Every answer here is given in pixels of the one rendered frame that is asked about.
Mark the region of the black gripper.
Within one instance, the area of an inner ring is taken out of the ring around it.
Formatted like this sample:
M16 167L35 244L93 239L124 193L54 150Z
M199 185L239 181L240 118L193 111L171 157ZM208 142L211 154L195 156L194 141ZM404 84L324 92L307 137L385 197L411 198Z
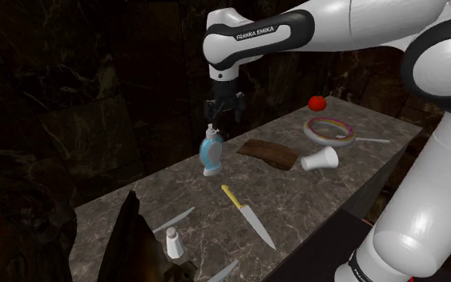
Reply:
M235 121L240 123L245 111L245 100L244 94L237 91L237 80L214 80L212 86L214 99L204 102L204 118L208 122L215 122L220 110L232 109L235 112Z

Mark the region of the blue and white spray bottle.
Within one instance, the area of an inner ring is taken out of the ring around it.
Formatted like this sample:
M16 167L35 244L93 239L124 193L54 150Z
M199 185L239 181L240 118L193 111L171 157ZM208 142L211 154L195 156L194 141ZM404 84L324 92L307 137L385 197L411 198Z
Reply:
M221 155L223 151L223 138L219 130L208 124L206 136L199 147L199 159L204 165L203 175L213 176L222 170Z

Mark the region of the brown wooden cutting board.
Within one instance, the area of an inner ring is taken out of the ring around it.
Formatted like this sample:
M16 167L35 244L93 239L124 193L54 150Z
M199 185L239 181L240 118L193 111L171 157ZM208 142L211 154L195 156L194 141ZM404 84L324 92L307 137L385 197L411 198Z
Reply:
M249 139L237 153L260 159L270 167L283 171L289 171L300 155L290 147L259 139Z

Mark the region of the red tomato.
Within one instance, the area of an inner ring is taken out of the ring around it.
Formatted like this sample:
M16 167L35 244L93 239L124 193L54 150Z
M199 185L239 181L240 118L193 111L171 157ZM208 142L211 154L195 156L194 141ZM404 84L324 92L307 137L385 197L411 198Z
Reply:
M308 108L312 111L323 111L327 106L327 102L323 96L312 96L308 100Z

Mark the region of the white plate with purple rim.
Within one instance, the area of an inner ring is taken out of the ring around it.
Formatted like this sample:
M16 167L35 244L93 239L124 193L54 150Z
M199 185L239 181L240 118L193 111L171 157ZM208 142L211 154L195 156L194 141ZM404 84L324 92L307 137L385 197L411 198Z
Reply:
M344 132L343 137L328 137L322 135L315 130L317 124L329 125ZM356 140L355 131L347 124L338 119L316 117L304 123L303 133L313 142L330 147L345 147L352 144Z

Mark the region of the white cup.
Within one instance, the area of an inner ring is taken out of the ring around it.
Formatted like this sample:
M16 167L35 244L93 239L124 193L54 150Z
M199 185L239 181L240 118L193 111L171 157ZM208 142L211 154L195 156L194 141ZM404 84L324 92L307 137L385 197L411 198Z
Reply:
M315 154L302 157L300 163L305 171L317 168L336 168L339 165L339 158L332 147L325 147Z

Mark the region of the grey knife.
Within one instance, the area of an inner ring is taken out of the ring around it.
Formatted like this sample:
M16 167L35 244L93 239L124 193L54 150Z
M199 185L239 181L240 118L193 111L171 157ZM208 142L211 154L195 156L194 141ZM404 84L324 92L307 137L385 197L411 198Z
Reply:
M221 271L217 272L213 277L211 277L207 282L222 282L239 263L238 260L234 260L227 267L223 268Z
M186 216L188 216L191 212L194 211L194 207L190 207L189 209L187 209L186 211L182 212L181 214L177 215L176 217L172 218L171 220L168 220L166 223L160 225L159 227L157 227L156 229L153 229L152 232L155 234L165 228L169 228L170 226L172 226L173 224L178 223L180 220L184 219Z

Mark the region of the white salt shaker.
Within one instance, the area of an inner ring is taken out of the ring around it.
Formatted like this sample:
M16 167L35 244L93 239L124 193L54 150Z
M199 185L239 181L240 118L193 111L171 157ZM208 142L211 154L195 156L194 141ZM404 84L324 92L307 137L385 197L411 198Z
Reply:
M180 235L176 228L170 227L166 231L167 235L167 254L172 259L178 259L180 258L185 250L183 246L183 241L180 238Z

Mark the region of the white spoon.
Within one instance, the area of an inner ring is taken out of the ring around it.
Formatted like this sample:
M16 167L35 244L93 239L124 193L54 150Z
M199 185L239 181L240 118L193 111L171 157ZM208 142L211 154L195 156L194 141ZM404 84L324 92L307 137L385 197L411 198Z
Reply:
M343 135L337 135L336 137L338 139L343 139L344 138ZM388 139L370 139L370 138L361 138L361 137L356 137L355 141L365 141L365 142L375 142L375 143L390 143L391 142Z

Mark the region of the dark brown jagged object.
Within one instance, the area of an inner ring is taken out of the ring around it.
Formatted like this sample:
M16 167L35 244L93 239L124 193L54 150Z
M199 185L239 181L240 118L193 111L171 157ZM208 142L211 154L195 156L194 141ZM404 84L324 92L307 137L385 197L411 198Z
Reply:
M167 259L162 244L139 214L140 202L130 191L120 208L97 282L194 282L197 267Z

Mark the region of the yellow-handled kitchen knife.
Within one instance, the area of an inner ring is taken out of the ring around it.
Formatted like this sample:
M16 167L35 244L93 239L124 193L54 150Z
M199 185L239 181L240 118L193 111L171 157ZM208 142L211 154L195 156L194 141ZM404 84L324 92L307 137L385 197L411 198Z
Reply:
M240 211L240 213L244 216L244 218L249 222L252 228L256 231L256 233L260 236L260 238L272 249L276 250L276 246L268 234L268 231L264 227L264 225L260 222L259 218L256 216L255 212L251 209L251 207L247 204L241 204L236 196L230 191L228 185L222 185L222 190L228 196L228 198L233 202L236 208Z

